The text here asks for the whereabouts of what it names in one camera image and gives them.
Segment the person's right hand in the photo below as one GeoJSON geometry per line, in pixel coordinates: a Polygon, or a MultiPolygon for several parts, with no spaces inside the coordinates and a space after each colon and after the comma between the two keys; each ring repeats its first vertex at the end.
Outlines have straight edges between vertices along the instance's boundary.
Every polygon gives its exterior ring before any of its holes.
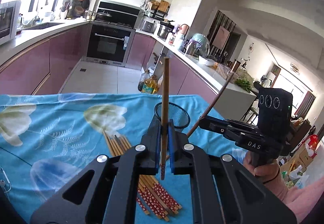
{"type": "Polygon", "coordinates": [[[247,151],[243,160],[244,167],[255,177],[257,177],[262,183],[267,183],[280,176],[280,170],[277,160],[272,160],[270,163],[255,167],[252,165],[251,151],[247,151]]]}

